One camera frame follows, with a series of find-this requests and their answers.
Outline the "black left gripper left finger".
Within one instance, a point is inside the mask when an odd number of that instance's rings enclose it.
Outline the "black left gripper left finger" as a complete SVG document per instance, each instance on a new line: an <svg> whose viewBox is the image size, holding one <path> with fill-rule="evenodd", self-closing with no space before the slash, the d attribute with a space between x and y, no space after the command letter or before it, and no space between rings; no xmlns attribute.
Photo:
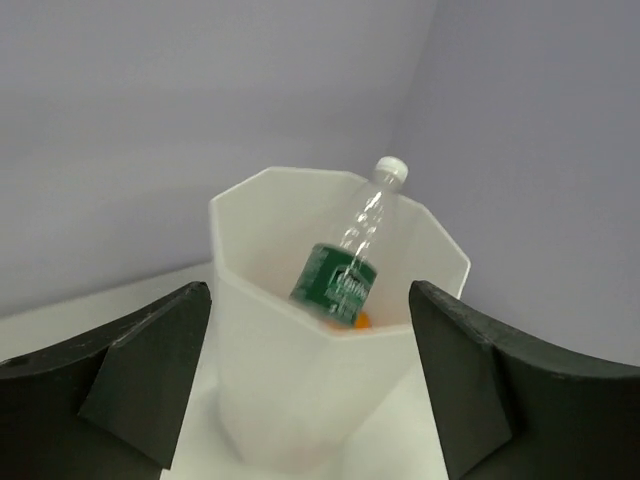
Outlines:
<svg viewBox="0 0 640 480"><path fill-rule="evenodd" d="M170 469L210 317L191 282L1 364L4 479L158 479Z"/></svg>

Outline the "orange bottle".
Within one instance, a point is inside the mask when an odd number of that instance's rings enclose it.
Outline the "orange bottle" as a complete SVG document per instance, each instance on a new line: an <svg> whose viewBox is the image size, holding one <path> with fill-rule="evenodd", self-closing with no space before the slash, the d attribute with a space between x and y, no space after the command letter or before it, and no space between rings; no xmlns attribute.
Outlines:
<svg viewBox="0 0 640 480"><path fill-rule="evenodd" d="M334 330L369 330L373 327L373 323L370 316L365 311L361 311L351 325L335 320L329 320L327 322L327 326Z"/></svg>

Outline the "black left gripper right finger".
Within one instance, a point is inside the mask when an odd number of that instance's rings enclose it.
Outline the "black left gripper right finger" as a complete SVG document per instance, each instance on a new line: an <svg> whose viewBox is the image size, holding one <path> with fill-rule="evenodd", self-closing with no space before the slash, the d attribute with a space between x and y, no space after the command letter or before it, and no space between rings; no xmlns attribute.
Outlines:
<svg viewBox="0 0 640 480"><path fill-rule="evenodd" d="M452 479L635 479L639 370L474 310L427 281L409 307Z"/></svg>

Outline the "clear bottle green label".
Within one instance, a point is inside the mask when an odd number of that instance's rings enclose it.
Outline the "clear bottle green label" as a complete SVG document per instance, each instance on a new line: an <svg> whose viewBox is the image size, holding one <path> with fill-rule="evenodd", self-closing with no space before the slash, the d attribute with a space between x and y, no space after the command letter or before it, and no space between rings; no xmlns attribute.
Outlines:
<svg viewBox="0 0 640 480"><path fill-rule="evenodd" d="M339 204L316 243L289 299L338 327L353 328L376 279L394 252L399 192L408 166L381 158L368 181Z"/></svg>

